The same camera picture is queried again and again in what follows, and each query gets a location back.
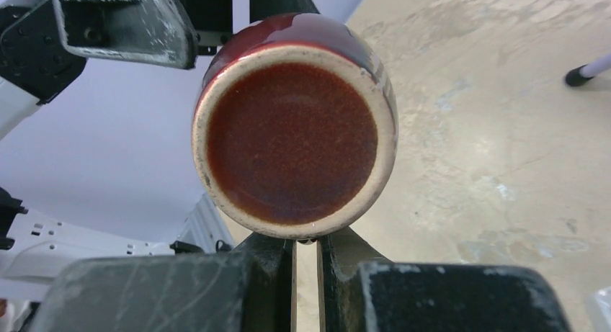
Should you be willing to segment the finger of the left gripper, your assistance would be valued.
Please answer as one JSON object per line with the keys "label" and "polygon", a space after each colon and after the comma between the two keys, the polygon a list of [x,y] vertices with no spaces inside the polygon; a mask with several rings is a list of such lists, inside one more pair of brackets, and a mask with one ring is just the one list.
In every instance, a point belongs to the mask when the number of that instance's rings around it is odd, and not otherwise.
{"label": "finger of the left gripper", "polygon": [[251,23],[277,14],[288,13],[318,14],[319,10],[313,0],[249,0]]}

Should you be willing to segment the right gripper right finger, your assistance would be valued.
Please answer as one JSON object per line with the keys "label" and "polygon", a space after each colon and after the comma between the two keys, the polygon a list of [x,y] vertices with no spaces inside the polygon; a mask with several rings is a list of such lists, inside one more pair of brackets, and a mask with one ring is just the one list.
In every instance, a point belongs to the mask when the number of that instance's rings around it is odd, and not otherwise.
{"label": "right gripper right finger", "polygon": [[322,331],[569,331],[555,292],[519,266],[392,262],[352,229],[317,241]]}

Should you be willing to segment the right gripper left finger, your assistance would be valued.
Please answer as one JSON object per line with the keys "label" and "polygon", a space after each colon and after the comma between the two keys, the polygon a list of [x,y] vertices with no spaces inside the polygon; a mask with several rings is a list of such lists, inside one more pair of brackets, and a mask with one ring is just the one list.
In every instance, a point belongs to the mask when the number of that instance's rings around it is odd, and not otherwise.
{"label": "right gripper left finger", "polygon": [[295,242],[253,233],[216,254],[87,259],[55,279],[30,331],[293,331]]}

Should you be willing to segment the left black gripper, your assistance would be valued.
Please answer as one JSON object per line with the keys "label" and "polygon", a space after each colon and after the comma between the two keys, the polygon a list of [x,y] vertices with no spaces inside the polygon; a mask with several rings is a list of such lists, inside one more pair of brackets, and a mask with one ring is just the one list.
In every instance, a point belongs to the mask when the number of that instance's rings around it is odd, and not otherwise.
{"label": "left black gripper", "polygon": [[81,75],[85,58],[189,70],[196,57],[195,29],[179,0],[1,4],[1,77],[37,97],[39,105]]}

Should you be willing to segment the brown dark mug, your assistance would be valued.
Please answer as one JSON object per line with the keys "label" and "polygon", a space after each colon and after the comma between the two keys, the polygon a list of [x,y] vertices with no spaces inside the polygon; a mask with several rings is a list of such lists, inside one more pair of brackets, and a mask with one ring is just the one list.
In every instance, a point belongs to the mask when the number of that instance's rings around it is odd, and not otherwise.
{"label": "brown dark mug", "polygon": [[318,238],[360,218],[396,159],[389,75],[348,26],[280,14],[235,34],[206,71],[192,154],[229,218],[275,238]]}

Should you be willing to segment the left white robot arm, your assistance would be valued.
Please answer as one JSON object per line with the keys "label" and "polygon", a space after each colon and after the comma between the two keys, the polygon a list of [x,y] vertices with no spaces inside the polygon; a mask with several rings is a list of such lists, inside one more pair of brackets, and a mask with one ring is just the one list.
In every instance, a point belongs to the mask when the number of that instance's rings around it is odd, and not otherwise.
{"label": "left white robot arm", "polygon": [[1,0],[3,331],[293,331],[292,241],[197,177],[203,63],[313,0]]}

